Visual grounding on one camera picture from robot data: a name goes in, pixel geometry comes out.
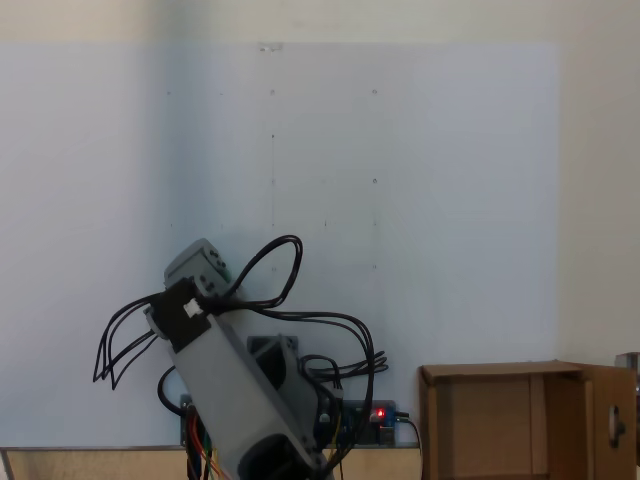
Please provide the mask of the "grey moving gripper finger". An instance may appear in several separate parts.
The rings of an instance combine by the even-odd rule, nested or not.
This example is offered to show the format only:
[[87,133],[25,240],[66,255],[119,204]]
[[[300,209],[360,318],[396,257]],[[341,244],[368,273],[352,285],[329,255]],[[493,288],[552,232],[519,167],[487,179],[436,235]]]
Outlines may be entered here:
[[199,245],[197,285],[203,295],[224,295],[231,286],[231,274],[222,256],[212,246]]

